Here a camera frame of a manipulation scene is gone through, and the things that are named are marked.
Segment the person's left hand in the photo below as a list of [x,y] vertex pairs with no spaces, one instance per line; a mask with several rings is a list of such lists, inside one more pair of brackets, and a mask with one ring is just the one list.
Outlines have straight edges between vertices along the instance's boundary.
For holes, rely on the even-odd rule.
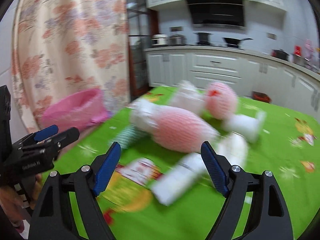
[[[42,174],[35,176],[36,182],[31,194],[30,207],[35,208],[37,199],[42,190]],[[25,217],[22,215],[20,208],[23,205],[23,199],[17,192],[9,186],[1,187],[1,207],[8,219],[14,224],[20,224]]]

